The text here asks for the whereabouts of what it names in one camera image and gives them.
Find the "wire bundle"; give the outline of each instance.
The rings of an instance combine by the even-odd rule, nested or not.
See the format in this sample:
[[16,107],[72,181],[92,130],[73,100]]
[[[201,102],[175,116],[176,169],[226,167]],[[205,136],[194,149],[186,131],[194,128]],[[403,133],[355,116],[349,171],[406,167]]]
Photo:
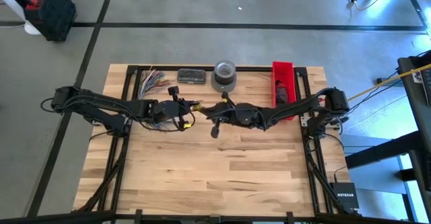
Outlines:
[[169,80],[163,80],[163,72],[157,70],[150,72],[150,70],[145,72],[145,77],[141,80],[138,93],[139,100],[142,100],[146,94],[156,93],[170,85]]

